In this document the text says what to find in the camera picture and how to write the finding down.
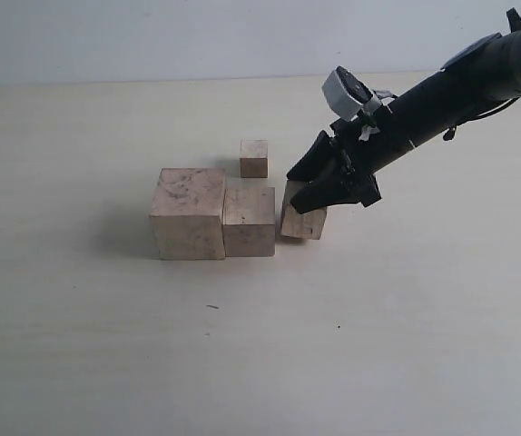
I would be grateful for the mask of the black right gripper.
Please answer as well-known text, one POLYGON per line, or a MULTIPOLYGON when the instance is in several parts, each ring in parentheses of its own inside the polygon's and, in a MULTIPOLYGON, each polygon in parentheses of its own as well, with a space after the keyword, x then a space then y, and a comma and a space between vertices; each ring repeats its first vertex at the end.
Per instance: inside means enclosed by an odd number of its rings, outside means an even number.
POLYGON ((372 115, 361 112, 350 122, 338 119, 330 127, 334 137, 320 131, 286 174, 291 181, 313 181, 290 199, 298 213, 340 204, 372 205, 381 199, 375 173, 413 149, 387 106, 372 115))

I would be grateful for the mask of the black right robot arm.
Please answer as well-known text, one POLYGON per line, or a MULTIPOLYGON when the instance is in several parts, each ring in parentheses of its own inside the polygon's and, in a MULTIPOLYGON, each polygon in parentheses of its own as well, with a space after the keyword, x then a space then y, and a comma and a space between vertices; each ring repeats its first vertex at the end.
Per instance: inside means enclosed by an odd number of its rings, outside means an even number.
POLYGON ((521 98, 521 16, 506 13, 509 33, 485 36, 438 71, 396 95, 374 90, 342 66, 322 86, 338 116, 287 178, 302 183, 290 203, 298 213, 338 204, 365 207, 381 198, 376 172, 441 135, 497 114, 521 98))

